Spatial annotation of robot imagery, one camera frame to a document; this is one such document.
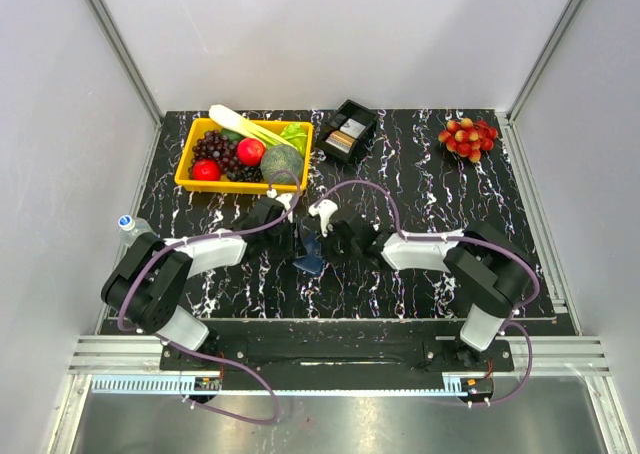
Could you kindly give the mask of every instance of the white panel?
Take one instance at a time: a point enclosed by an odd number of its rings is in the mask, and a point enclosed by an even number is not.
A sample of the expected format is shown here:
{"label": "white panel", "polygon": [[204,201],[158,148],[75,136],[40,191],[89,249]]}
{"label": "white panel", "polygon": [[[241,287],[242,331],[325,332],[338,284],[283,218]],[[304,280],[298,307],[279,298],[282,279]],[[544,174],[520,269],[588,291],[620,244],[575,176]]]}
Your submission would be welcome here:
{"label": "white panel", "polygon": [[153,127],[84,0],[1,0],[0,437],[46,441]]}
{"label": "white panel", "polygon": [[510,107],[567,0],[106,0],[163,110]]}
{"label": "white panel", "polygon": [[583,328],[640,436],[637,0],[587,0],[518,126]]}

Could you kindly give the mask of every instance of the water bottle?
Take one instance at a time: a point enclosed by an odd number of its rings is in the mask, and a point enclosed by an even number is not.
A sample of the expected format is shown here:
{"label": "water bottle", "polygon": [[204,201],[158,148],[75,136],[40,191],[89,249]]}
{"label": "water bottle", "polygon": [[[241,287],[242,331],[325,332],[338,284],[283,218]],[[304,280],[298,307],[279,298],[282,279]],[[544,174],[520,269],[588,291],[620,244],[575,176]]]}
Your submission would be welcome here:
{"label": "water bottle", "polygon": [[120,226],[120,240],[127,247],[131,247],[141,234],[153,232],[153,229],[151,229],[147,221],[129,215],[122,216],[118,219],[118,226]]}

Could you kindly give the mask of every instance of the yellow basket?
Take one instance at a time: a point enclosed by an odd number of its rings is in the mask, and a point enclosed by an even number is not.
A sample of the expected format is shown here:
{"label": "yellow basket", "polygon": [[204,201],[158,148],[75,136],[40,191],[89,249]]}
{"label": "yellow basket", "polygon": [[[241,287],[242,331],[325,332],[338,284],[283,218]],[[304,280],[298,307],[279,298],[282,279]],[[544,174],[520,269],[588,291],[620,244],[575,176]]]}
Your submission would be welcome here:
{"label": "yellow basket", "polygon": [[[259,126],[270,130],[274,134],[280,134],[285,127],[293,122],[299,121],[253,121]],[[300,125],[307,131],[307,148],[304,154],[304,170],[302,171],[302,179],[300,182],[300,191],[307,188],[307,178],[309,177],[309,164],[311,161],[311,143],[313,140],[313,124],[310,122],[300,122]],[[269,184],[262,182],[231,182],[227,176],[222,176],[219,181],[194,181],[189,177],[189,167],[191,159],[193,159],[193,147],[198,139],[204,138],[207,131],[214,129],[220,130],[222,127],[216,124],[212,119],[202,118],[196,119],[191,124],[187,143],[182,151],[180,164],[176,171],[175,181],[179,186],[184,187],[187,191],[196,192],[229,192],[235,194],[266,194]],[[274,184],[273,187],[278,192],[296,192],[295,185]]]}

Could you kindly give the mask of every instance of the black marble tabletop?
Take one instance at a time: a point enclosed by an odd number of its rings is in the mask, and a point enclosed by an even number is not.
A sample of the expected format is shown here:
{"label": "black marble tabletop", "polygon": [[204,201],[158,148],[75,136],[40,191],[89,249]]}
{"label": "black marble tabletop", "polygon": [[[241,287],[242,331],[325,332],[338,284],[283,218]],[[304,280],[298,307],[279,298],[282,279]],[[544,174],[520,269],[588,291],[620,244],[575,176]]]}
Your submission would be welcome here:
{"label": "black marble tabletop", "polygon": [[[244,111],[251,119],[310,121],[316,129],[330,111]],[[182,237],[229,227],[249,210],[254,196],[190,193],[176,186],[174,174],[189,128],[206,112],[167,113],[146,182],[139,215],[163,237]],[[531,255],[542,281],[539,298],[524,315],[552,317],[553,307],[527,224],[504,144],[477,165],[458,161],[437,136],[449,119],[468,116],[498,128],[490,110],[379,110],[375,141],[356,165],[336,165],[315,150],[309,185],[298,206],[345,179],[368,179],[389,190],[405,230],[448,231],[483,219]],[[382,227],[390,225],[384,198],[351,186],[339,192],[348,203]],[[464,317],[467,302],[456,300],[456,281],[426,271],[376,272],[353,261],[326,265],[313,277],[267,254],[240,266],[190,279],[183,307],[202,318],[452,318]]]}

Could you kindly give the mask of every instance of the black container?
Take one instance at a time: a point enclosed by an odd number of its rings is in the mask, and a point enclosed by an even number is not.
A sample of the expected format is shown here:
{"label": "black container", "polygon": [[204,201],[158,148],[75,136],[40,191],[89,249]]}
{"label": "black container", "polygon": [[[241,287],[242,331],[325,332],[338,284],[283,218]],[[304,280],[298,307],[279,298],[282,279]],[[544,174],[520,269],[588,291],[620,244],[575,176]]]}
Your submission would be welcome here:
{"label": "black container", "polygon": [[321,127],[316,147],[344,163],[357,160],[366,152],[363,147],[376,131],[377,120],[378,115],[375,112],[347,99]]}

